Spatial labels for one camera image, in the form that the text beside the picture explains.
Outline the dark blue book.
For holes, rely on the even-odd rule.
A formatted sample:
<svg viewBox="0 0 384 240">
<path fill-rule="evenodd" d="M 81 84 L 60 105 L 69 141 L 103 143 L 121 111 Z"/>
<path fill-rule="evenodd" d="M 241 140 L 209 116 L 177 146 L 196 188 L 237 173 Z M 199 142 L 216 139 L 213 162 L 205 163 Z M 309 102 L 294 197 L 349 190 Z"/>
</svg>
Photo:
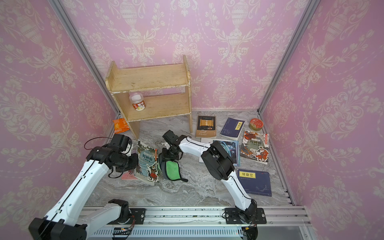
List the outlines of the dark blue book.
<svg viewBox="0 0 384 240">
<path fill-rule="evenodd" d="M 237 176 L 247 194 L 272 196 L 270 174 L 268 172 L 238 169 Z"/>
</svg>

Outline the white book blue swirl cover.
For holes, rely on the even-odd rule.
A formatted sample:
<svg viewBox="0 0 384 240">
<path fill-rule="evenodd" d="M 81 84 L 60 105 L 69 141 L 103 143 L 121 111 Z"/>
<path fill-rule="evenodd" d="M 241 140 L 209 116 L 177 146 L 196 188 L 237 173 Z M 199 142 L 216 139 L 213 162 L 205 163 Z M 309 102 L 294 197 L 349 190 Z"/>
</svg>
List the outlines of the white book blue swirl cover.
<svg viewBox="0 0 384 240">
<path fill-rule="evenodd" d="M 234 140 L 224 140 L 224 139 L 212 139 L 212 138 L 201 138 L 201 143 L 212 144 L 218 142 L 222 147 L 227 151 L 229 156 L 234 161 L 234 166 L 239 167 L 241 165 L 240 153 L 239 153 L 239 142 Z"/>
</svg>

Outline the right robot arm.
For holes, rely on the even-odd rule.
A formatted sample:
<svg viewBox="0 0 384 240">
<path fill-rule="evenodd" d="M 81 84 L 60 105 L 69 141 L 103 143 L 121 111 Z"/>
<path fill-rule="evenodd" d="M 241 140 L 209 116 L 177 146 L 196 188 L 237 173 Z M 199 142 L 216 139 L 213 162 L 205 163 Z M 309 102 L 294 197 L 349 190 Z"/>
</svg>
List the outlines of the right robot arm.
<svg viewBox="0 0 384 240">
<path fill-rule="evenodd" d="M 236 209 L 239 210 L 239 218 L 247 224 L 256 222 L 257 202 L 246 193 L 237 177 L 233 159 L 220 143 L 200 143 L 185 135 L 177 136 L 171 130 L 163 135 L 163 139 L 169 145 L 159 154 L 159 163 L 165 179 L 187 182 L 188 180 L 181 176 L 178 161 L 183 154 L 197 156 L 203 160 L 211 176 L 225 185 L 234 199 Z"/>
</svg>

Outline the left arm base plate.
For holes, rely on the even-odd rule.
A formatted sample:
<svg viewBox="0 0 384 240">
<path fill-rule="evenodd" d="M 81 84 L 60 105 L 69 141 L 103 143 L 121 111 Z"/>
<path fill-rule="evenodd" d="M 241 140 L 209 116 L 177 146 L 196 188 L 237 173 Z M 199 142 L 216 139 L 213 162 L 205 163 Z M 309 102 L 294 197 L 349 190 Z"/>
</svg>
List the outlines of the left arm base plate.
<svg viewBox="0 0 384 240">
<path fill-rule="evenodd" d="M 132 225 L 133 223 L 135 223 L 135 225 L 143 225 L 145 213 L 145 208 L 129 208 L 120 218 L 109 222 L 109 225 Z"/>
</svg>

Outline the pink Hamlet book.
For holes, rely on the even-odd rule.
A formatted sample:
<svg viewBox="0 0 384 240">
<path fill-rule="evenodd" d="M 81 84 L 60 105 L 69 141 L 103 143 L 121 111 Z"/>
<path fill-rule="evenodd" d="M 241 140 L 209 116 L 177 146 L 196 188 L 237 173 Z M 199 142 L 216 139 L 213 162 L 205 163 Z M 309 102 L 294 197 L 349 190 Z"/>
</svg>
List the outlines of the pink Hamlet book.
<svg viewBox="0 0 384 240">
<path fill-rule="evenodd" d="M 135 181 L 138 180 L 138 178 L 135 176 L 135 170 L 130 170 L 125 173 L 123 173 L 121 179 L 123 181 Z"/>
</svg>

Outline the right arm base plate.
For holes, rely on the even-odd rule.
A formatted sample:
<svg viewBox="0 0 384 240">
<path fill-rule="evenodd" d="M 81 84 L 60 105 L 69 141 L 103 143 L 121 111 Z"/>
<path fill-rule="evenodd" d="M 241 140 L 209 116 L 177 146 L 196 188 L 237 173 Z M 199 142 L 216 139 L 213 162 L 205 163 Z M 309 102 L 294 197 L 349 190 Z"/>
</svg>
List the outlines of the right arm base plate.
<svg viewBox="0 0 384 240">
<path fill-rule="evenodd" d="M 264 225 L 267 223 L 266 214 L 263 208 L 257 208 L 250 215 L 238 208 L 225 208 L 222 218 L 226 220 L 228 225 L 248 224 L 248 225 Z"/>
</svg>

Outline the grey-green illustrated Chinese book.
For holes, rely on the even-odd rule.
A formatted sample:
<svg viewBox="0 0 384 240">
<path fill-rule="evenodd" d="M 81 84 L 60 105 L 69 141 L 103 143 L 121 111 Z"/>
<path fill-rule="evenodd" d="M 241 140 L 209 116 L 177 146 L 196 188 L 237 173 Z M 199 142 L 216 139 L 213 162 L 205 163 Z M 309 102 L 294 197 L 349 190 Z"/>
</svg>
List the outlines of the grey-green illustrated Chinese book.
<svg viewBox="0 0 384 240">
<path fill-rule="evenodd" d="M 159 182 L 158 150 L 142 141 L 138 141 L 137 153 L 139 163 L 136 167 L 135 177 L 142 182 L 154 186 Z"/>
</svg>

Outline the green cloth with black trim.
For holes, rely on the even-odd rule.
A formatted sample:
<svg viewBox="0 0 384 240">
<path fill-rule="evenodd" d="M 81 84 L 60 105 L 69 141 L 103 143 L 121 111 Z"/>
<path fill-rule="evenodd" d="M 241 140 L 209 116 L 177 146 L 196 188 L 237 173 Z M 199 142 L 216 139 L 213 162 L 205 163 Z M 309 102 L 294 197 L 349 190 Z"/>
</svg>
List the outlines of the green cloth with black trim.
<svg viewBox="0 0 384 240">
<path fill-rule="evenodd" d="M 163 153 L 159 155 L 161 170 L 165 179 L 170 181 L 182 181 L 187 183 L 188 179 L 181 176 L 180 165 L 176 160 L 167 159 Z"/>
</svg>

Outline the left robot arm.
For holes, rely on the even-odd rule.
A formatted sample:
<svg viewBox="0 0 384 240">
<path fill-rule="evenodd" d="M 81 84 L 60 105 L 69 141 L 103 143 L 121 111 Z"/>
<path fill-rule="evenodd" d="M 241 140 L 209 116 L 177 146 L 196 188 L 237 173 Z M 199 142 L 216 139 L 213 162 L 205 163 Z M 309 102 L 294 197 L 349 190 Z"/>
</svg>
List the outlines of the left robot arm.
<svg viewBox="0 0 384 240">
<path fill-rule="evenodd" d="M 107 172 L 124 173 L 138 166 L 131 153 L 132 140 L 115 134 L 108 144 L 94 147 L 78 176 L 43 218 L 34 218 L 28 229 L 34 240 L 86 240 L 110 222 L 126 224 L 134 219 L 129 203 L 112 199 L 103 208 L 80 219 L 91 193 Z"/>
</svg>

